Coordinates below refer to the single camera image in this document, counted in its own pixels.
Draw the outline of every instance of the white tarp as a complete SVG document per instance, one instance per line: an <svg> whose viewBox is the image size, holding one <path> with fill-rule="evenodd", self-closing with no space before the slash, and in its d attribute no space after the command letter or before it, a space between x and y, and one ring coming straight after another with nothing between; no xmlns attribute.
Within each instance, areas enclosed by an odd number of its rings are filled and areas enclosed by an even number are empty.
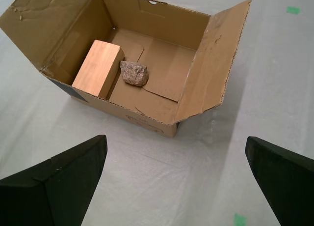
<svg viewBox="0 0 314 226"><path fill-rule="evenodd" d="M0 0L0 12L13 1ZM215 14L244 0L161 1ZM0 179L106 134L83 226L233 226L235 214L279 226L245 143L258 136L314 158L313 32L313 0L253 0L224 104L169 139L71 99L0 30Z"/></svg>

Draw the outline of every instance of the cardboard box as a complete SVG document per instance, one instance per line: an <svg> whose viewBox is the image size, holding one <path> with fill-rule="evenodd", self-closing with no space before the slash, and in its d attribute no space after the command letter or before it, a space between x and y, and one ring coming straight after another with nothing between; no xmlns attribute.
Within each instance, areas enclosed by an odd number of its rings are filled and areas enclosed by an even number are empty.
<svg viewBox="0 0 314 226"><path fill-rule="evenodd" d="M178 122L222 104L250 2L210 16L156 0L15 0L0 27L74 99L172 137ZM106 99L71 87L96 39L146 65L148 83L117 74Z"/></svg>

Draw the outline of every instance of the green tape marker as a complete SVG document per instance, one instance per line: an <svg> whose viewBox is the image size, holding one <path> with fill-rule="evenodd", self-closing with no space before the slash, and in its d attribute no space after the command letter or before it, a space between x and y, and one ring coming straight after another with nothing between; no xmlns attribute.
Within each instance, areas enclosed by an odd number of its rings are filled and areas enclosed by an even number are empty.
<svg viewBox="0 0 314 226"><path fill-rule="evenodd" d="M235 214L234 226L246 226L246 217Z"/></svg>
<svg viewBox="0 0 314 226"><path fill-rule="evenodd" d="M293 6L288 6L287 7L287 13L299 15L300 12L301 12L301 10L300 10L299 7L293 7Z"/></svg>

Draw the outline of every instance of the wooden block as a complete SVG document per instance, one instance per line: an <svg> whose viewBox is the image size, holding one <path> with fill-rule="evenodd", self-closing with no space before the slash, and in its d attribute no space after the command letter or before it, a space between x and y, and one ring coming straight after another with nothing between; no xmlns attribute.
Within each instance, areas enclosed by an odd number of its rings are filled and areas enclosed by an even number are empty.
<svg viewBox="0 0 314 226"><path fill-rule="evenodd" d="M123 58L120 46L95 40L72 87L105 99Z"/></svg>

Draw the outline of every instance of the gray rock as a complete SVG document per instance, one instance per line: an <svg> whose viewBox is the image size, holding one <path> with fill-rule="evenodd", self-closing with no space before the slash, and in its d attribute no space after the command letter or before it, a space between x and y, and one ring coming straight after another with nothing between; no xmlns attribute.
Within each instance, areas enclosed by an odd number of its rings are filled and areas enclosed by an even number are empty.
<svg viewBox="0 0 314 226"><path fill-rule="evenodd" d="M145 65L123 60L120 62L120 68L124 82L136 86L143 86L147 83L148 72Z"/></svg>

